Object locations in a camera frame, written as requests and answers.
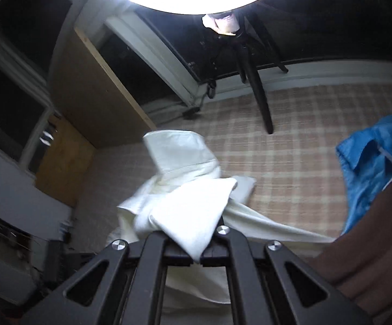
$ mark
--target wooden panel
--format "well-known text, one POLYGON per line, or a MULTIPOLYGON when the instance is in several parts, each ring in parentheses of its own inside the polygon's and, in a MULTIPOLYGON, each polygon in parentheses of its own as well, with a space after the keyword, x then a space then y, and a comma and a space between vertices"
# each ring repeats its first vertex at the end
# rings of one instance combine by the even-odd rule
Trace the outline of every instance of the wooden panel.
POLYGON ((51 116, 49 121, 56 133, 41 161, 35 187, 75 207, 96 149, 67 120, 51 116))
POLYGON ((68 38, 50 85, 54 105, 96 148, 139 142, 155 129, 97 49, 77 29, 68 38))

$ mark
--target black metal bracket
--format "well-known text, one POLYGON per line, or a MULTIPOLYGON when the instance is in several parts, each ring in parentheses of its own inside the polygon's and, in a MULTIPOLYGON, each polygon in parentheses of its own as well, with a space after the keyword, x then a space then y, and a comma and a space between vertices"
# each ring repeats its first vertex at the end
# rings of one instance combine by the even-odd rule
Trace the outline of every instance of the black metal bracket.
MULTIPOLYGON (((226 267, 234 324, 367 325, 371 319, 277 241, 217 227, 201 256, 226 267)), ((116 240, 21 319, 21 325, 159 324, 168 266, 193 260, 163 232, 116 240)))

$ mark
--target tripod leg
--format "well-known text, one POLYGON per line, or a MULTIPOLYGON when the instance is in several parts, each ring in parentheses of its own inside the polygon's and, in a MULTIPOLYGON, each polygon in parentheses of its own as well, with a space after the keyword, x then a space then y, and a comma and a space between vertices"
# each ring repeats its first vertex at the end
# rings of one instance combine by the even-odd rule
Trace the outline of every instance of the tripod leg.
POLYGON ((244 67, 243 67, 241 58, 238 57, 238 51, 236 50, 235 47, 234 47, 234 51, 236 53, 238 74, 240 75, 241 82, 244 84, 246 82, 246 80, 247 80, 246 73, 244 71, 244 67))
POLYGON ((262 43, 264 44, 265 50, 267 52, 267 56, 272 60, 272 62, 279 67, 284 73, 288 73, 288 69, 282 64, 280 61, 280 56, 278 53, 278 48, 275 43, 275 40, 268 33, 268 30, 261 22, 257 14, 253 11, 250 11, 246 14, 247 20, 252 25, 254 31, 261 39, 262 43))
POLYGON ((250 86, 253 90, 254 97, 259 106, 262 119, 264 120, 265 128, 268 134, 273 134, 273 121, 271 120, 270 109, 267 103, 267 96, 265 95, 262 81, 260 80, 259 73, 257 72, 256 66, 252 60, 249 48, 244 45, 238 45, 236 47, 237 58, 240 60, 241 65, 249 79, 250 86))

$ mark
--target checkered floor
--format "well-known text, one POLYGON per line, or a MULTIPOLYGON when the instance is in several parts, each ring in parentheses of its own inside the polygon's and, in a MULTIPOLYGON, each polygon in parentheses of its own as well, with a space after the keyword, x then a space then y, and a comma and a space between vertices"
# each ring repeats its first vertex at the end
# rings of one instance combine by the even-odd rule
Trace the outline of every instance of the checkered floor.
MULTIPOLYGON (((253 95, 206 104, 186 129, 205 137, 224 177, 253 176, 249 206, 281 223, 338 236, 347 214, 335 146, 354 131, 392 114, 392 85, 316 86, 268 94, 275 125, 267 135, 253 95)), ((117 227, 116 205, 130 197, 155 168, 143 144, 98 151, 75 217, 73 247, 97 251, 117 227)))

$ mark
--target white towel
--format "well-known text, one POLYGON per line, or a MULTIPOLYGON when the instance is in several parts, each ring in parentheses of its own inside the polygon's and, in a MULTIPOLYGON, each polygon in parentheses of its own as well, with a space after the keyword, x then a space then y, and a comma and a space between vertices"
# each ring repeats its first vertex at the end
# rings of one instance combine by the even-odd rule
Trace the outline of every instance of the white towel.
MULTIPOLYGON (((241 231, 247 238, 290 243, 288 246, 303 255, 317 253, 334 240, 276 223, 233 199, 227 200, 235 180, 218 180, 219 163, 199 134, 155 131, 146 134, 143 140, 158 174, 119 205, 121 238, 128 243, 145 238, 151 231, 163 229, 197 261, 222 211, 225 225, 241 231), (213 184, 211 189, 209 181, 203 182, 204 179, 213 179, 212 182, 218 182, 218 185, 213 184), (200 243, 195 242, 195 236, 201 239, 200 243)), ((230 302, 224 268, 204 268, 198 264, 187 268, 170 267, 166 278, 165 307, 182 308, 183 304, 200 304, 202 300, 230 302), (183 296, 170 298, 168 288, 181 291, 183 296)))

